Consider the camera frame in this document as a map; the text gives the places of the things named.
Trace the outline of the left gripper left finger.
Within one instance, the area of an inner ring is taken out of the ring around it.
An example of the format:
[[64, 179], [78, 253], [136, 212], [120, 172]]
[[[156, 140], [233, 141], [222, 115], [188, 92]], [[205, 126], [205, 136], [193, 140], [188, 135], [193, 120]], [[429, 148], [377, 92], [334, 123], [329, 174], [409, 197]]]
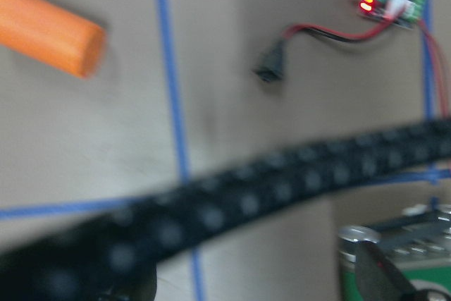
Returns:
[[157, 270], [151, 266], [136, 281], [116, 289], [117, 300], [153, 301], [157, 291]]

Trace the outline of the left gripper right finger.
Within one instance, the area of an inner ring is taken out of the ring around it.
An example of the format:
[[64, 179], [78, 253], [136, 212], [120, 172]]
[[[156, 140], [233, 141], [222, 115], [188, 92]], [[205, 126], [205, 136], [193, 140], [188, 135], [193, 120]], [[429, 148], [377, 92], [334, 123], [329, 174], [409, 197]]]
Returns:
[[374, 242], [357, 243], [354, 272], [362, 300], [415, 300], [416, 288]]

